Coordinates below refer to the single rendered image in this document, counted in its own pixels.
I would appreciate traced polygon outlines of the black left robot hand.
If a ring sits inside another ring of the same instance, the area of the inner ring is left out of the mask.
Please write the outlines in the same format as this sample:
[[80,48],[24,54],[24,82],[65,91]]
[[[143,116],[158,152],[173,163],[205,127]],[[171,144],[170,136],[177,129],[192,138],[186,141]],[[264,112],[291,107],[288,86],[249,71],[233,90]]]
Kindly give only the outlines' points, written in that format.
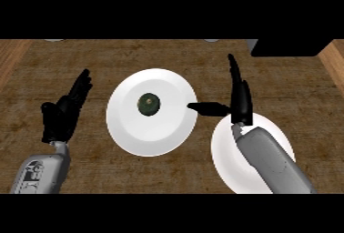
[[50,144],[53,141],[68,142],[78,123],[78,117],[88,91],[93,87],[90,71],[83,70],[72,88],[56,103],[41,104],[43,114],[43,138],[41,142]]

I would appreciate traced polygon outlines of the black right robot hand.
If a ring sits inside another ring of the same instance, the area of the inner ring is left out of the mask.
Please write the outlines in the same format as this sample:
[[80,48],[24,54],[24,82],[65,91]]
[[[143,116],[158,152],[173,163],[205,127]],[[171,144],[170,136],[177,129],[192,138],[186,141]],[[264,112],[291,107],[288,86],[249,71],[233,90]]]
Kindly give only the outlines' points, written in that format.
[[205,117],[232,116],[232,123],[252,125],[252,101],[246,80],[241,77],[239,66],[233,55],[227,55],[232,74],[232,99],[226,106],[218,102],[190,102],[187,108]]

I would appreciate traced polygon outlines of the dark green squash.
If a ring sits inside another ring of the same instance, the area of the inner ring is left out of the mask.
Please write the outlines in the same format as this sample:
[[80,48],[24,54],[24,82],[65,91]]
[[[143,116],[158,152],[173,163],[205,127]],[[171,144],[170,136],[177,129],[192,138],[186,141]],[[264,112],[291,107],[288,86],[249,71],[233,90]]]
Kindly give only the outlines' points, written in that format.
[[145,93],[137,102],[139,112],[146,116],[152,116],[159,110],[159,98],[152,93]]

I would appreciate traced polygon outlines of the large white plate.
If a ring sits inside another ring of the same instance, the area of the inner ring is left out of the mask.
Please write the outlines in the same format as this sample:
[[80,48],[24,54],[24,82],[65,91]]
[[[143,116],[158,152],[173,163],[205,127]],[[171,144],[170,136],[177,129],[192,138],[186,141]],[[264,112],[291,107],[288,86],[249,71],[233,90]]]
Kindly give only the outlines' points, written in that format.
[[[145,116],[137,107],[145,94],[159,100],[152,116]],[[195,127],[198,113],[187,104],[196,102],[190,84],[173,71],[150,68],[134,73],[114,89],[106,107],[108,130],[117,145],[142,157],[171,152]]]

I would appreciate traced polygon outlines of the small white plate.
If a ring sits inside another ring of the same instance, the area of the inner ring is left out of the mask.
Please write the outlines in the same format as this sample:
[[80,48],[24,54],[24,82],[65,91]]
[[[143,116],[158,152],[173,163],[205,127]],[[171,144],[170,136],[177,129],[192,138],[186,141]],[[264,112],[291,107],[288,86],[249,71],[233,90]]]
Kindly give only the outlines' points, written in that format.
[[[252,114],[252,125],[243,127],[245,134],[255,127],[264,128],[282,145],[291,159],[295,159],[292,145],[277,125],[260,114]],[[272,194],[255,168],[248,164],[232,136],[232,116],[217,123],[211,138],[211,155],[218,176],[236,194]]]

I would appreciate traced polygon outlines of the black appliance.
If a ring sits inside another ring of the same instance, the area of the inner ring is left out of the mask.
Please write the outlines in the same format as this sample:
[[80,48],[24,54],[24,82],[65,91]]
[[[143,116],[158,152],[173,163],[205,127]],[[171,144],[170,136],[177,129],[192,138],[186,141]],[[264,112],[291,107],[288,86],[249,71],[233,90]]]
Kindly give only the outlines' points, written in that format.
[[331,39],[248,39],[246,46],[254,57],[316,56]]

